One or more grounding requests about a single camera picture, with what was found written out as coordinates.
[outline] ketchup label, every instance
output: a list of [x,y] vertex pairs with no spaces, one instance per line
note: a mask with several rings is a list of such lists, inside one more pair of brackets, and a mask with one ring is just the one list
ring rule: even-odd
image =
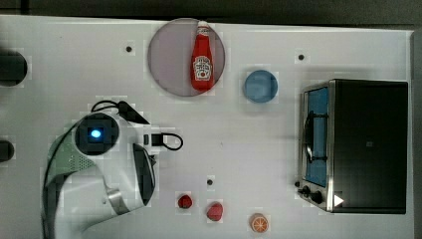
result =
[[199,56],[193,62],[193,69],[195,71],[196,81],[209,81],[211,77],[212,65],[209,58]]
[[207,36],[209,35],[209,29],[206,27],[199,27],[197,34],[202,35],[202,36]]

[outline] blue cup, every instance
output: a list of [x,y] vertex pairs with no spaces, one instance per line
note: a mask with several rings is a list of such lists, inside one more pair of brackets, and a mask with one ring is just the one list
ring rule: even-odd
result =
[[266,103],[272,100],[279,90],[276,77],[270,72],[259,70],[253,72],[245,81],[245,97],[254,103]]

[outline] black toaster oven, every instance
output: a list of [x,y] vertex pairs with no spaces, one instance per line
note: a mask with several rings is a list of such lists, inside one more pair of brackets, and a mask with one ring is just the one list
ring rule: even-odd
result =
[[331,80],[304,90],[302,199],[334,213],[406,213],[408,85]]

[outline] ketchup bottle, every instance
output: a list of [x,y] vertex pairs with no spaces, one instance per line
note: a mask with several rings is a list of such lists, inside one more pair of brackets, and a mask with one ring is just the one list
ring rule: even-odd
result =
[[207,22],[200,21],[196,33],[190,64],[190,82],[199,92],[206,92],[214,86],[214,65],[210,49],[210,27]]

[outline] white table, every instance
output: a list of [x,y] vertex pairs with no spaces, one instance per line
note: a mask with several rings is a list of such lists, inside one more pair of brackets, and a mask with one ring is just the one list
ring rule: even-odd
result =
[[[405,215],[325,213],[299,199],[293,186],[301,89],[333,78],[410,82],[411,32],[211,25],[227,54],[222,81],[206,96],[179,98],[147,68],[149,40],[163,24],[0,16],[0,44],[30,63],[23,84],[0,88],[0,134],[16,146],[15,158],[0,164],[2,239],[41,238],[49,146],[72,120],[110,97],[135,104],[155,124],[177,127],[185,145],[159,156],[158,191],[148,207],[97,225],[86,238],[413,238],[410,154]],[[266,105],[242,95],[244,79],[256,69],[279,80],[278,96]],[[208,175],[215,176],[211,187]],[[180,191],[192,193],[190,215],[175,208]],[[205,207],[213,199],[223,200],[223,223],[207,223]],[[255,212],[269,216],[270,231],[250,230]]]

